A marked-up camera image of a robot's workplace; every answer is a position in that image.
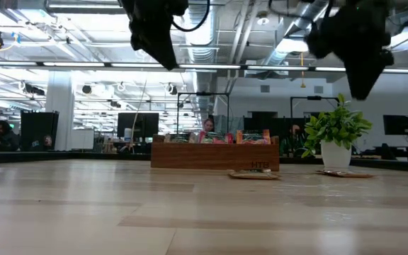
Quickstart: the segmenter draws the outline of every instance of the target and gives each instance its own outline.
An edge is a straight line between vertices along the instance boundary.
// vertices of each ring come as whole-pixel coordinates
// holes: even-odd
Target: ceiling
[[[117,1],[72,0],[44,1],[18,0],[11,8],[0,8],[0,31],[4,46],[0,51],[0,61],[34,61],[34,62],[155,62],[145,52],[135,52],[130,45],[128,17]],[[205,1],[189,1],[191,8],[204,6]],[[276,9],[285,10],[286,1],[274,1]],[[289,2],[290,12],[298,9],[298,2]],[[267,15],[268,23],[258,24],[260,11],[267,11],[264,0],[214,0],[212,1],[211,18],[196,32],[185,33],[171,29],[174,52],[179,63],[198,62],[194,56],[197,52],[207,52],[212,63],[256,63],[263,64],[275,50],[285,31],[294,22],[293,18]],[[184,19],[187,24],[190,16]],[[391,16],[387,27],[392,36],[396,35],[399,26],[408,19],[408,1],[397,1],[395,14]],[[242,33],[237,36],[238,27]],[[304,31],[296,33],[294,45],[299,45]],[[203,38],[211,38],[206,45],[196,45]],[[394,67],[408,67],[408,46],[401,46],[407,41],[402,38],[392,50],[395,52]],[[234,57],[231,59],[233,44]],[[315,59],[306,49],[295,52],[285,49],[285,59],[281,64],[304,65],[316,67],[342,67],[342,63],[333,55],[325,59]],[[141,71],[105,71],[75,70],[73,82],[76,84],[75,124],[76,126],[93,127],[98,130],[111,131],[117,125],[117,113],[120,111],[158,111],[162,116],[160,129],[170,132],[176,127],[177,96],[171,95],[169,86],[175,86],[179,92],[226,92],[230,87],[226,71],[209,72],[208,76],[218,79],[203,80],[202,73],[186,72],[141,72]],[[250,91],[258,91],[263,84],[277,84],[281,80],[282,89],[273,89],[270,94],[257,93],[256,96],[274,97],[275,91],[284,95],[288,91],[299,93],[294,89],[302,83],[302,72],[282,72],[268,76],[263,81],[257,74],[253,78],[246,72],[232,72],[230,78],[233,96],[245,96]],[[306,73],[304,81],[324,86],[340,79],[338,73]],[[41,111],[45,106],[45,97],[23,92],[24,84],[36,86],[47,93],[49,71],[47,69],[11,69],[0,67],[0,119],[19,121],[19,110]],[[83,86],[91,86],[93,93],[82,92]],[[120,102],[120,108],[110,106],[106,99]],[[181,109],[181,130],[200,128],[201,120],[213,108],[212,98],[195,96],[188,98]],[[102,117],[105,112],[110,117]]]

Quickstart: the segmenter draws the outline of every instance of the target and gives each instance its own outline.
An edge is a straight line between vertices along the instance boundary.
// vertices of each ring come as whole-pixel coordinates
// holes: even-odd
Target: wooden crate
[[[152,168],[280,171],[277,144],[152,144]]]

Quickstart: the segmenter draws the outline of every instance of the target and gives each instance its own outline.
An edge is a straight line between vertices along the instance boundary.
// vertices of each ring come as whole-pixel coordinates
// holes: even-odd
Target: white pot
[[[321,142],[322,159],[325,169],[348,169],[351,163],[352,148],[346,149],[334,142]]]

